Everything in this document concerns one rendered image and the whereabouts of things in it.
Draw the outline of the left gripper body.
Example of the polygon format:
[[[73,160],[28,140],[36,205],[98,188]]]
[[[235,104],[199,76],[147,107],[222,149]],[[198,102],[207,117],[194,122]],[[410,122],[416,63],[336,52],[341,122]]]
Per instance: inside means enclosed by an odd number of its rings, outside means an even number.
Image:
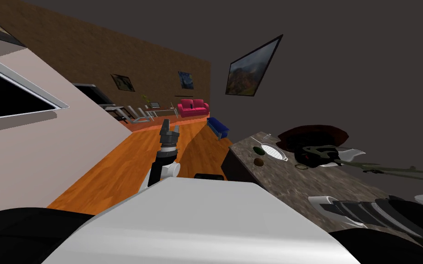
[[[160,144],[161,148],[176,148],[178,137],[180,133],[178,132],[161,132],[160,133]]]

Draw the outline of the desk with laptop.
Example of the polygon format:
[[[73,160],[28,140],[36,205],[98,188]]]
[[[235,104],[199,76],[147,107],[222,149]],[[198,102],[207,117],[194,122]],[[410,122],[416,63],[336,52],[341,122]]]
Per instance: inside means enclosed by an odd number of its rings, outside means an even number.
[[[166,112],[166,111],[172,111],[174,115],[178,118],[178,111],[175,107],[161,107],[158,102],[150,102],[145,106],[146,113],[148,117],[153,119],[154,117],[158,117],[157,112]]]

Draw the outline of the pink sofa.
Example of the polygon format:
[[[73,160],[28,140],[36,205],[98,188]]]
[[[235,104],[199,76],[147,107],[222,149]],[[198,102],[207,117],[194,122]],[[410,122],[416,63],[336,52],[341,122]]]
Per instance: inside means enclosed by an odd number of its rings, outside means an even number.
[[[203,99],[181,99],[178,104],[178,111],[181,117],[207,116],[209,105]]]

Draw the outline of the white chair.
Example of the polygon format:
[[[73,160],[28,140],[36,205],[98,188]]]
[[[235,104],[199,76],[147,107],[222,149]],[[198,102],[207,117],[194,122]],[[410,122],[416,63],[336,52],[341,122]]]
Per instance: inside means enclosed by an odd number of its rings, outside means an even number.
[[[134,110],[131,106],[107,106],[103,107],[103,109],[108,113],[112,113],[117,121],[123,121],[124,123],[147,123],[154,120],[146,115],[141,108]]]

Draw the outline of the blue bench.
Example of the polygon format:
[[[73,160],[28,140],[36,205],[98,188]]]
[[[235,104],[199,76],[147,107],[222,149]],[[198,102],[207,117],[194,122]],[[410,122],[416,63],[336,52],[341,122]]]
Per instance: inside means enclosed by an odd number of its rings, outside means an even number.
[[[213,133],[217,136],[217,140],[226,138],[228,136],[229,129],[220,123],[216,118],[214,117],[208,117],[207,118],[207,125]]]

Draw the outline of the small blue night picture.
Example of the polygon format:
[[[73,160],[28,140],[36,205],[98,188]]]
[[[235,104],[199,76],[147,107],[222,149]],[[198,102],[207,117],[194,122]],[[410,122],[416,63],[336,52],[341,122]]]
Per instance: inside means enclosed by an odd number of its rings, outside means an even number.
[[[178,75],[182,89],[194,89],[192,75],[190,73],[179,71]]]

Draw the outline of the small dark brown picture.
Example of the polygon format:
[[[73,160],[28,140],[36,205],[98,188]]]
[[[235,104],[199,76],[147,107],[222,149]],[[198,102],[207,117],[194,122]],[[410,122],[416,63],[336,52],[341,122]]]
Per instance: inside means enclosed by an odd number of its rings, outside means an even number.
[[[111,77],[119,90],[135,92],[129,77],[117,74],[111,74]]]

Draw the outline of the black television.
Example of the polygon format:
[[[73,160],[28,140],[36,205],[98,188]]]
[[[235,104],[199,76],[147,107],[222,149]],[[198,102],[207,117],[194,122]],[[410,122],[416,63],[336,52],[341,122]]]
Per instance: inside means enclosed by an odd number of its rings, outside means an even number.
[[[72,84],[101,108],[116,107],[116,105],[94,84]]]

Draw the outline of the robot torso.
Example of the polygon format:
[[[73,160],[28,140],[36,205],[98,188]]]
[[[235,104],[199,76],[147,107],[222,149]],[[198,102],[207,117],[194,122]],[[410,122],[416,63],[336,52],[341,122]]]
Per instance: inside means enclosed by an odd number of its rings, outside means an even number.
[[[360,264],[254,183],[168,178],[97,214],[42,264]]]

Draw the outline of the large black-framed mountain picture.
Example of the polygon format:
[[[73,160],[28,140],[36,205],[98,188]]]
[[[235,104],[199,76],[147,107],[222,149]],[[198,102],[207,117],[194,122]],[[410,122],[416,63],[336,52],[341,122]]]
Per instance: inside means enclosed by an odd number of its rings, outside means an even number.
[[[255,96],[283,35],[230,63],[226,95]]]

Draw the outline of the dark red round plate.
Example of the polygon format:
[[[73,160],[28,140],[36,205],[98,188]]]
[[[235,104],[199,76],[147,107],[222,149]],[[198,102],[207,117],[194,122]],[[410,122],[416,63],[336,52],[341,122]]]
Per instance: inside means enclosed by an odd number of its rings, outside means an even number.
[[[287,152],[295,152],[306,146],[332,145],[339,147],[349,138],[347,132],[330,125],[305,125],[278,135],[276,146]]]

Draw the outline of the black pot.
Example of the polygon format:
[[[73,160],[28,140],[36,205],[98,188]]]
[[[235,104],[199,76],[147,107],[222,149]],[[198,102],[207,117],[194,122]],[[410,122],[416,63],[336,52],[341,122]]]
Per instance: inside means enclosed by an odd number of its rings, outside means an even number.
[[[341,166],[339,152],[333,145],[303,146],[294,150],[294,157],[298,164],[308,168],[335,163]]]

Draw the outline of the white flat dish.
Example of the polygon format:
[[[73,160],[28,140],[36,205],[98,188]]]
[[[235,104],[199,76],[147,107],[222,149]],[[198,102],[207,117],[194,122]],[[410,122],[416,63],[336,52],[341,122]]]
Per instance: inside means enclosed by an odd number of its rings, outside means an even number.
[[[339,153],[340,159],[343,161],[351,162],[353,161],[355,156],[366,154],[365,152],[355,148],[341,147],[341,149],[342,150],[338,150],[338,153]],[[337,164],[334,162],[331,162],[328,164],[320,165],[319,167],[334,167],[334,166],[337,166]]]

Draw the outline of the long olive green tool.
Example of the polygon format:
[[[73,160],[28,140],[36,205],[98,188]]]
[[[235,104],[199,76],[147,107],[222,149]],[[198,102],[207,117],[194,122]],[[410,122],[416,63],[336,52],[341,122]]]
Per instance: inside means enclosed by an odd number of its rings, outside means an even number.
[[[374,164],[374,163],[343,161],[341,159],[340,160],[334,159],[334,163],[339,166],[348,165],[348,166],[360,168],[362,169],[364,173],[386,174],[386,175],[398,176],[403,178],[423,180],[423,177],[412,175],[413,173],[423,174],[422,170],[417,170],[414,166],[411,166],[408,169],[388,168],[388,167],[381,167],[379,164]]]

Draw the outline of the black window with white frame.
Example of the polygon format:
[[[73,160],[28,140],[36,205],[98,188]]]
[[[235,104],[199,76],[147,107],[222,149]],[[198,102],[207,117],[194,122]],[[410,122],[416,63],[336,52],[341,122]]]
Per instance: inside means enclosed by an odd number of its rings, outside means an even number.
[[[69,106],[0,62],[0,119]]]

